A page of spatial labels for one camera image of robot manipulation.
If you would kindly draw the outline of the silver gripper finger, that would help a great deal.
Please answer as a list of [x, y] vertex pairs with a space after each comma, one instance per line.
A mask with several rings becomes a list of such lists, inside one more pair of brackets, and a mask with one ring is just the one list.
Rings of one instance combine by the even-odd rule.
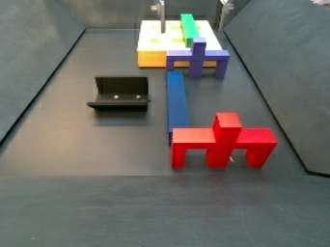
[[225, 16], [229, 11], [235, 8], [233, 0], [219, 0], [220, 3], [220, 16], [219, 16], [219, 27], [217, 30], [223, 29]]
[[154, 12], [160, 18], [161, 33], [165, 32], [165, 0], [153, 0], [150, 11]]

